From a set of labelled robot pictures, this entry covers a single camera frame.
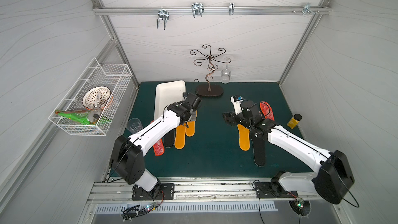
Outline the white storage box tray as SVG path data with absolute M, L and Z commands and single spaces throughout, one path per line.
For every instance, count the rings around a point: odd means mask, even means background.
M 163 114 L 166 106 L 182 101 L 185 92 L 186 84 L 183 80 L 158 84 L 155 89 L 153 120 L 158 119 Z

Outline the black insole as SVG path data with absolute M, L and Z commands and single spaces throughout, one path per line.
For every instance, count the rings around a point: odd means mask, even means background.
M 169 131 L 164 137 L 163 137 L 163 144 L 165 148 L 171 148 L 175 144 L 175 137 L 176 137 L 176 128 L 172 129 Z
M 254 150 L 254 161 L 258 167 L 264 167 L 266 164 L 265 140 L 262 137 L 251 135 L 251 141 Z

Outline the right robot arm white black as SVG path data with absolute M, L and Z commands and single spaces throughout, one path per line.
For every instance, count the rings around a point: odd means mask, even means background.
M 272 118 L 273 112 L 265 102 L 254 103 L 241 96 L 232 96 L 234 110 L 222 116 L 231 126 L 237 126 L 239 137 L 253 145 L 255 164 L 265 165 L 265 144 L 270 143 L 293 155 L 312 172 L 308 174 L 281 172 L 274 185 L 290 191 L 315 192 L 332 204 L 340 204 L 354 185 L 355 179 L 347 156 L 317 147 L 292 134 Z

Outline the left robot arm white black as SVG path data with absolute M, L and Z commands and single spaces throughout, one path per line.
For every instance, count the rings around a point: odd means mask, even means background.
M 185 125 L 198 110 L 201 98 L 188 93 L 186 99 L 166 106 L 162 115 L 150 125 L 129 137 L 119 136 L 114 143 L 110 169 L 127 184 L 139 186 L 142 190 L 157 196 L 160 180 L 145 166 L 145 155 L 154 144 L 170 131 Z

